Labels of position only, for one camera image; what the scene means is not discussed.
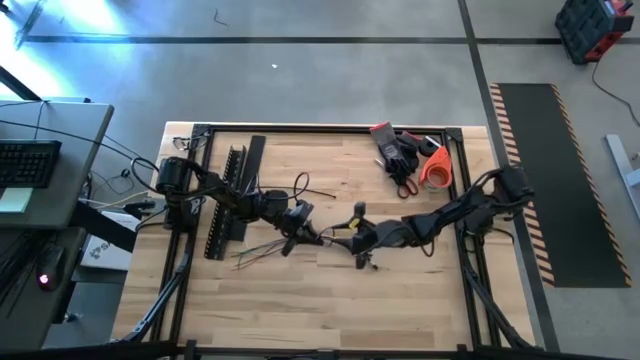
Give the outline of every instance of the concrete floor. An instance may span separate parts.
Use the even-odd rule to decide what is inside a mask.
[[[466,3],[478,38],[557,37],[553,20],[561,0]],[[113,104],[116,112],[108,134],[148,158],[156,157],[166,121],[487,124],[469,47],[408,43],[415,38],[463,38],[458,4],[452,0],[32,0],[8,4],[15,14],[8,20],[0,17],[3,65],[39,94],[86,96]],[[36,4],[42,12],[25,28]],[[75,43],[65,38],[76,35],[89,36],[84,42],[100,40],[99,36],[102,42],[122,42],[118,35],[125,35],[143,43]],[[178,44],[170,38],[317,36],[395,37],[405,43],[309,44],[281,39],[279,44]],[[640,26],[627,37],[640,37]],[[153,38],[174,43],[150,44]],[[559,87],[637,282],[640,222],[602,137],[619,134],[632,154],[640,151],[640,128],[626,108],[591,84],[592,65],[572,65],[560,46],[480,45],[479,51],[488,82],[543,82]],[[640,45],[616,45],[598,70],[605,87],[638,109],[640,73],[629,67],[639,56]],[[0,88],[0,94],[7,92]],[[112,176],[127,166],[125,159],[101,151],[94,170]],[[102,191],[99,198],[119,197]],[[545,293],[562,351],[640,358],[636,350],[638,287],[546,288]],[[91,312],[86,304],[97,301],[96,297],[109,310],[95,326],[106,328],[105,319],[115,311],[106,303],[117,303],[119,291],[83,289],[74,297],[72,310],[76,306]],[[531,315],[537,324],[535,311]],[[81,320],[85,328],[91,328],[91,318]],[[91,336],[78,335],[78,329],[57,331],[75,335],[61,339],[53,334],[49,346],[97,343],[108,336],[108,330]]]

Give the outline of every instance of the wooden tabletop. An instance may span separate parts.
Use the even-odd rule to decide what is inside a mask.
[[[193,123],[167,123],[158,163],[168,156],[186,157],[186,152],[172,145],[172,138],[190,136],[192,127]],[[484,127],[462,127],[462,131],[469,172],[475,180],[496,167],[491,145]],[[248,147],[251,135],[216,133],[209,170],[222,173],[229,147]],[[261,186],[292,186],[295,177],[306,171],[311,176],[310,189],[337,197],[301,196],[315,206],[311,219],[316,229],[349,219],[357,201],[366,202],[366,217],[379,222],[430,212],[450,200],[446,191],[426,189],[416,197],[399,199],[393,181],[373,162],[379,154],[369,135],[266,135]],[[455,153],[452,159],[459,179]],[[451,226],[437,237],[431,258],[413,248],[375,250],[378,271],[356,270],[353,257],[339,246],[309,245],[297,246],[287,258],[275,254],[238,271],[237,259],[231,255],[281,236],[271,225],[256,222],[248,226],[244,242],[229,243],[224,261],[207,260],[203,254],[214,208],[213,200],[203,205],[180,343],[195,339],[199,347],[342,350],[454,350],[456,344],[470,346]],[[509,229],[505,224],[497,226]],[[138,236],[114,338],[129,333],[156,299],[169,235],[160,227],[150,227]],[[533,343],[511,239],[499,233],[487,235],[485,254],[495,301],[520,335]],[[179,250],[176,264],[181,256]],[[476,302],[483,342],[487,343],[484,309],[479,300]],[[167,308],[165,324],[170,324],[172,309],[173,302]],[[163,338],[168,338],[168,332],[165,325]]]

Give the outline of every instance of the black floor line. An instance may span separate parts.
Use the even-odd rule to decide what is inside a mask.
[[[460,16],[462,17],[464,31],[467,35],[467,40],[469,41],[469,53],[473,63],[473,70],[476,74],[482,105],[484,106],[484,112],[489,123],[489,131],[491,132],[491,137],[495,145],[494,149],[496,156],[498,157],[500,165],[508,164],[507,153],[504,144],[502,143],[500,129],[498,128],[498,119],[493,109],[493,102],[491,100],[491,94],[489,93],[489,84],[487,83],[487,77],[482,67],[482,59],[480,57],[480,51],[478,50],[478,42],[473,31],[473,25],[471,24],[471,17],[469,15],[466,0],[458,0],[458,6],[460,8]],[[538,273],[533,253],[533,246],[531,245],[531,241],[529,241],[529,234],[522,215],[518,216],[514,220],[514,223],[516,225],[518,243],[520,244],[520,249],[522,251],[522,258],[527,271],[527,278],[529,279],[529,286],[531,287],[533,302],[536,307],[545,348],[548,351],[559,352],[560,348],[556,337],[556,331],[553,327],[549,304],[547,303],[547,298],[544,294],[542,280],[540,280],[540,275]]]
[[[353,36],[130,36],[107,34],[23,35],[20,43],[79,44],[467,44],[465,37],[353,37]],[[560,38],[476,38],[479,45],[561,45]],[[640,44],[640,38],[622,38],[619,44]]]
[[[462,37],[175,37],[128,35],[31,35],[28,42],[90,44],[466,44]]]
[[[562,45],[560,38],[477,38],[479,45]]]

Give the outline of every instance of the table leg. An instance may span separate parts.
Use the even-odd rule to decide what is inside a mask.
[[[78,226],[122,250],[133,252],[136,233],[102,215],[98,210],[78,201],[71,216],[72,226]]]

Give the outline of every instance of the black glove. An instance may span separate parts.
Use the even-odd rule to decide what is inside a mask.
[[[384,158],[384,170],[390,174],[396,184],[404,185],[407,177],[418,167],[417,155],[415,155],[416,161],[407,159],[406,154],[410,154],[411,150],[398,142],[389,122],[373,127],[370,131]]]

